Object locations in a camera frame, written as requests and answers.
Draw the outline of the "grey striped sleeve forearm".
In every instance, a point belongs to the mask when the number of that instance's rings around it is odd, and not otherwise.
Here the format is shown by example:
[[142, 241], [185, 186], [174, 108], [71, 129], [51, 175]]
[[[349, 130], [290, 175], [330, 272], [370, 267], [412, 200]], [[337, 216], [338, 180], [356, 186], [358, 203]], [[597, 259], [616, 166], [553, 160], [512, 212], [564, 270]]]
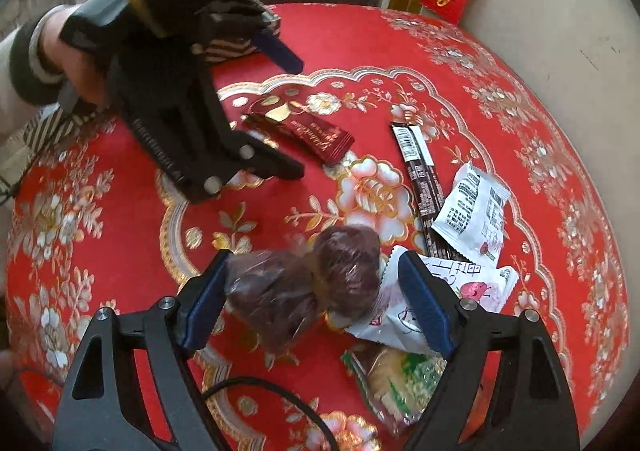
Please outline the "grey striped sleeve forearm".
[[65, 82], [63, 72], [46, 69], [39, 52], [40, 36], [56, 6], [29, 19], [1, 41], [1, 143], [31, 121], [41, 107], [54, 104]]

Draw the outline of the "person's left hand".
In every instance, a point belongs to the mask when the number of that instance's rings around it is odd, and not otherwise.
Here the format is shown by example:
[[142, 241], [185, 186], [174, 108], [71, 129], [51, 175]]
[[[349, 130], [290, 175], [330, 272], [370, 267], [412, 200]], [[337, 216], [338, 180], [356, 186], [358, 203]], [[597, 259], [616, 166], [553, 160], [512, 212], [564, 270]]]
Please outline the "person's left hand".
[[82, 100], [103, 110], [108, 107], [104, 75], [89, 54], [67, 45], [60, 37], [64, 24], [76, 9], [76, 6], [62, 6], [44, 20], [39, 49], [47, 68], [63, 73]]

